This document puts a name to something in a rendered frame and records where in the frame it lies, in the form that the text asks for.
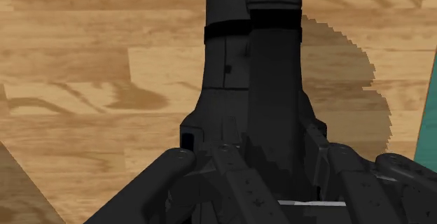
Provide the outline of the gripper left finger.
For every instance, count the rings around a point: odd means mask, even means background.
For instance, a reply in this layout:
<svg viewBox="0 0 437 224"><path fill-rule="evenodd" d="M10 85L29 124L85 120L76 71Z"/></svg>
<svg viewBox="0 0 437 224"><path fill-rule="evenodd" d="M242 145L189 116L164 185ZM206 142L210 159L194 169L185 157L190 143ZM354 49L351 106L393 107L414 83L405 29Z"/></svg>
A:
<svg viewBox="0 0 437 224"><path fill-rule="evenodd" d="M84 224L219 224L214 202L241 224L290 224L240 144L235 119L225 117L220 141L197 153L166 150Z"/></svg>

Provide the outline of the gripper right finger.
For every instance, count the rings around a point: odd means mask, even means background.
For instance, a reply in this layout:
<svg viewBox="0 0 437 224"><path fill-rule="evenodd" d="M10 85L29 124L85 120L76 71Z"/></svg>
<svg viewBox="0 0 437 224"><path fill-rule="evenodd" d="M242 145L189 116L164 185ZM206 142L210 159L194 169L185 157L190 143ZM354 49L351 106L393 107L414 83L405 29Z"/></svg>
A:
<svg viewBox="0 0 437 224"><path fill-rule="evenodd" d="M437 224L437 173L407 157L368 161L310 123L304 167L321 200L344 200L352 224Z"/></svg>

